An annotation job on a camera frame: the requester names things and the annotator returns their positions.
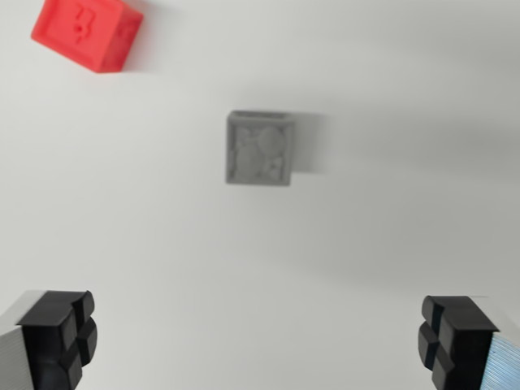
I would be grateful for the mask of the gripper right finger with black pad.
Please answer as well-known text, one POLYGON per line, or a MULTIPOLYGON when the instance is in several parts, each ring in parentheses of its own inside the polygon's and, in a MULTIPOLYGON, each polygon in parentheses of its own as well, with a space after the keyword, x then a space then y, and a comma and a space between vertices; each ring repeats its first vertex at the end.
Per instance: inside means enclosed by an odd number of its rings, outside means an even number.
POLYGON ((519 389, 519 324, 488 297, 427 296, 418 353, 437 389, 519 389))

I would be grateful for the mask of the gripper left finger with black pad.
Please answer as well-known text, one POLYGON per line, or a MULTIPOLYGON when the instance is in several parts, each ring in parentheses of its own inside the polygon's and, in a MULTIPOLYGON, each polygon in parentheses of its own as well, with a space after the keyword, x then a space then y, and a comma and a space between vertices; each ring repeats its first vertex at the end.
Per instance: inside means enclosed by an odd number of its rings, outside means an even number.
POLYGON ((72 390, 95 354, 90 291, 28 290, 1 314, 1 388, 72 390))

